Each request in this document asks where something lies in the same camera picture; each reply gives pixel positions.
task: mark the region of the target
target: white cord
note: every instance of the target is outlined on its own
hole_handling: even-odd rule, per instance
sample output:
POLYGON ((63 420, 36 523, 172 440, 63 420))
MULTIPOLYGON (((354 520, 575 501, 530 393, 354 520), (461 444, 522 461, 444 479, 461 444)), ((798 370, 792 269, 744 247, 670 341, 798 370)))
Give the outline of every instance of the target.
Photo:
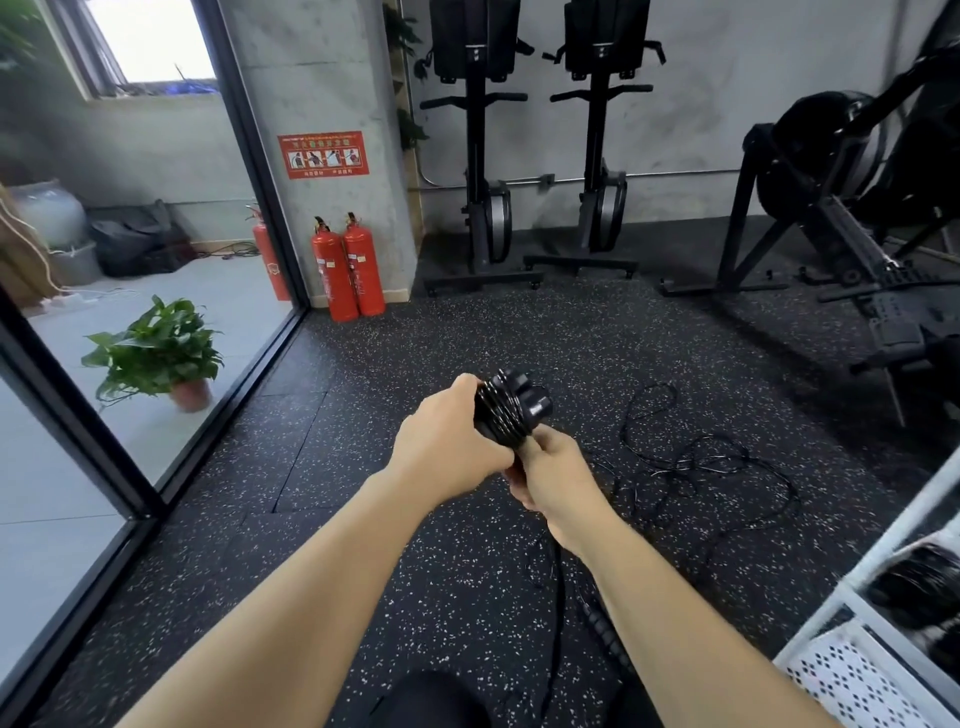
POLYGON ((95 291, 92 288, 74 288, 69 286, 64 288, 63 286, 57 285, 56 283, 54 283, 53 275, 50 270, 50 262, 47 260, 46 253, 43 252, 40 248, 38 248, 36 246, 36 243, 33 240, 31 240, 29 237, 27 237, 27 235, 24 235, 14 225, 12 225, 10 220, 8 220, 7 218, 9 217, 14 222, 17 222, 23 227, 27 228, 28 230, 33 231, 34 235, 36 235, 37 238, 40 238, 39 231, 33 225, 28 223, 26 220, 21 220, 19 217, 17 217, 12 212, 10 212, 10 209, 7 207, 7 204, 4 202, 4 199, 2 197, 0 197, 0 207, 2 207, 4 211, 4 214, 0 215, 0 220, 3 220, 4 225, 10 228, 13 231, 13 234, 15 234, 21 240, 23 240, 23 242, 29 245, 30 249, 34 253, 36 253, 36 256, 40 259, 40 262, 43 263, 43 270, 46 273, 47 282, 50 284, 50 287, 56 290, 57 292, 66 294, 66 295, 70 295, 74 293, 78 295, 82 293, 99 293, 100 294, 99 298, 103 298, 104 296, 113 296, 113 295, 116 295, 117 293, 134 293, 137 295, 140 294, 139 291, 134 291, 132 288, 121 288, 119 286, 109 291, 95 291))

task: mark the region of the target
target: forearm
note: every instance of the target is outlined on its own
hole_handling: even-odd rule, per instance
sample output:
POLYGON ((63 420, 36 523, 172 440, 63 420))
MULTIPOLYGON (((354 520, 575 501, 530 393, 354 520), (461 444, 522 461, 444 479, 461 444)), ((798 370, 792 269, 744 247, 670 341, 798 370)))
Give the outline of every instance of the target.
POLYGON ((429 507, 390 473, 207 633, 122 728, 324 725, 403 548, 429 507))
POLYGON ((613 511, 582 552, 666 728, 835 728, 613 511))

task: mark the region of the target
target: black pants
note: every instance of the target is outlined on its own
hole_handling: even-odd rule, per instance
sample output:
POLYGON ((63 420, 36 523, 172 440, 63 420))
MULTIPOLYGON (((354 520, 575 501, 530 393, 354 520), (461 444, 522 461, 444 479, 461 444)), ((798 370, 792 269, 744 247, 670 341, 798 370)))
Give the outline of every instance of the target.
MULTIPOLYGON (((466 685, 445 672, 404 677, 373 710, 370 728, 491 728, 490 715, 466 685)), ((625 683, 604 728, 663 728, 639 680, 625 683)))

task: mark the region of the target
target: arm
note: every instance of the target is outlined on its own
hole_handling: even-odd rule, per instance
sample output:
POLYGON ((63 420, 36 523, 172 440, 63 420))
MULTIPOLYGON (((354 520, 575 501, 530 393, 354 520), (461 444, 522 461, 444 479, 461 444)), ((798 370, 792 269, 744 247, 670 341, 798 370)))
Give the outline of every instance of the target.
POLYGON ((420 521, 514 461, 473 428, 461 375, 404 420, 390 463, 197 642, 120 728, 317 728, 326 722, 420 521))
POLYGON ((836 728, 616 515, 573 438, 541 425, 519 454, 511 492, 593 574, 666 728, 836 728))

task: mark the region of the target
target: window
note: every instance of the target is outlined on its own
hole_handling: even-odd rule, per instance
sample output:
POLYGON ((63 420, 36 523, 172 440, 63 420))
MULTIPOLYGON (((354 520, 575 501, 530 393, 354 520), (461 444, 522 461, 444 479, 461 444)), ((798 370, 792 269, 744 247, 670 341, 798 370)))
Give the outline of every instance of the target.
POLYGON ((216 91, 190 0, 48 1, 94 96, 216 91))

